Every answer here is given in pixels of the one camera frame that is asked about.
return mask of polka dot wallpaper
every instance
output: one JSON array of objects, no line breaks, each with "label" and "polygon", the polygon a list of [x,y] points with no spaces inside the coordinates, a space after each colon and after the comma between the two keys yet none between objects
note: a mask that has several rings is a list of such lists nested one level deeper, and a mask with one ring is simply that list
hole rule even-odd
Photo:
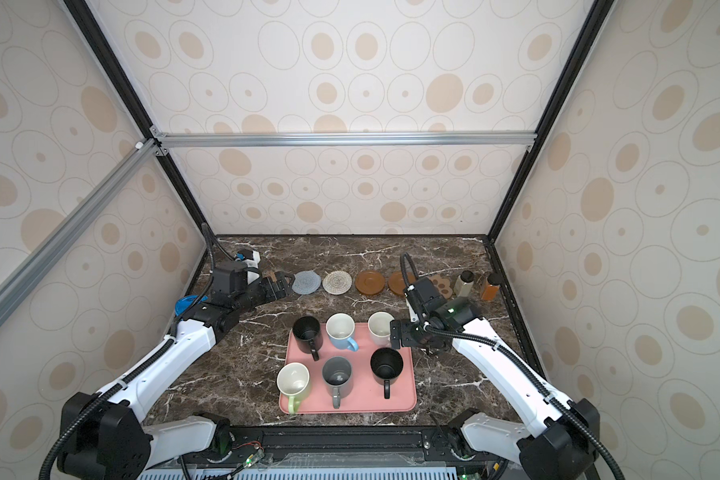
[{"label": "polka dot wallpaper", "polygon": [[64,402],[162,339],[204,246],[159,172],[138,170],[0,328],[0,480],[36,478]]},{"label": "polka dot wallpaper", "polygon": [[161,130],[534,130],[591,0],[95,0]]},{"label": "polka dot wallpaper", "polygon": [[138,133],[51,0],[0,0],[0,284]]},{"label": "polka dot wallpaper", "polygon": [[498,248],[626,477],[720,478],[720,0],[620,3]]},{"label": "polka dot wallpaper", "polygon": [[484,234],[525,146],[173,150],[217,234]]}]

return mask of dark marble surface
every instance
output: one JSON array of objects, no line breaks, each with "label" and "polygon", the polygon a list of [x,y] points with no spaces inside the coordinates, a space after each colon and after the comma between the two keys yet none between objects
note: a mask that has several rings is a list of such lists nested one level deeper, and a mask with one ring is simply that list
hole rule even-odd
[{"label": "dark marble surface", "polygon": [[[325,276],[344,270],[353,278],[361,270],[378,270],[386,277],[400,269],[399,255],[409,252],[420,274],[440,274],[455,284],[462,270],[472,270],[477,279],[472,300],[480,304],[493,328],[516,352],[504,302],[497,295],[491,302],[478,300],[479,288],[490,263],[478,238],[457,237],[228,237],[222,244],[230,252],[253,248],[262,256],[259,265],[266,274],[284,270],[296,274],[314,270]],[[204,267],[195,293],[208,279]],[[321,322],[336,312],[346,312],[356,322],[365,322],[379,310],[395,318],[408,318],[403,298],[389,289],[366,297],[351,288],[334,296],[322,288],[311,295],[292,295],[259,307],[243,316],[213,349],[195,361],[157,401],[145,423],[169,422],[203,410],[228,417],[233,425],[432,425],[430,412],[445,423],[465,408],[475,407],[490,416],[519,421],[499,391],[469,360],[455,352],[430,357],[412,352],[418,403],[410,412],[289,415],[278,406],[278,371],[285,364],[288,333],[303,315]],[[313,389],[313,394],[320,393]]]}]

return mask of bottle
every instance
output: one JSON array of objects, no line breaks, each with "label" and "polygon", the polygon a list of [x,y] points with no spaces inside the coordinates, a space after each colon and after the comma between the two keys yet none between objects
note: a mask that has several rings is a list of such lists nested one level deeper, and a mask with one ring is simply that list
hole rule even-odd
[{"label": "bottle", "polygon": [[474,274],[469,270],[461,272],[461,275],[456,279],[456,286],[454,287],[454,293],[456,296],[469,296],[472,291],[472,284],[474,283]]},{"label": "bottle", "polygon": [[499,292],[499,285],[501,284],[501,275],[493,272],[485,277],[485,284],[483,284],[483,291],[480,292],[480,300],[483,302],[490,302]]}]

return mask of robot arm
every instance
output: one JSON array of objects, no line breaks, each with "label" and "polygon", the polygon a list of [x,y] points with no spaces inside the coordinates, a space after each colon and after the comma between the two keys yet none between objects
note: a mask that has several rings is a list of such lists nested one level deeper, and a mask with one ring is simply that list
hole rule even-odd
[{"label": "robot arm", "polygon": [[[217,264],[208,300],[177,318],[154,350],[95,394],[79,392],[64,404],[61,431],[77,426],[58,451],[61,472],[79,478],[135,478],[145,468],[206,450],[214,442],[219,454],[226,452],[225,418],[203,414],[148,427],[141,422],[179,375],[237,325],[241,314],[291,293],[293,276],[277,272],[275,280],[262,277],[260,259],[259,252],[241,250],[234,261]],[[80,420],[82,412],[118,386],[100,408]],[[41,471],[40,478],[45,473],[50,469]]]},{"label": "robot arm", "polygon": [[[404,258],[414,272],[415,267],[404,254],[401,265],[406,279]],[[475,305],[463,297],[446,301],[424,277],[406,285],[405,297],[411,321],[392,322],[392,347],[418,347],[429,354],[456,349],[497,387],[523,422],[507,422],[482,412],[460,416],[454,454],[490,452],[521,464],[532,480],[573,480],[598,454],[608,461],[610,454],[598,440],[596,408],[586,399],[574,403],[529,368]]]}]

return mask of light blue mug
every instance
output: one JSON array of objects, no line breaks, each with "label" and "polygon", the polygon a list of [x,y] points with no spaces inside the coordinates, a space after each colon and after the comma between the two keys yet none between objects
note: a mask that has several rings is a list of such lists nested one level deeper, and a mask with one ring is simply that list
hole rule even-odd
[{"label": "light blue mug", "polygon": [[358,350],[355,341],[355,321],[346,313],[336,313],[326,322],[328,338],[334,347],[339,350]]}]

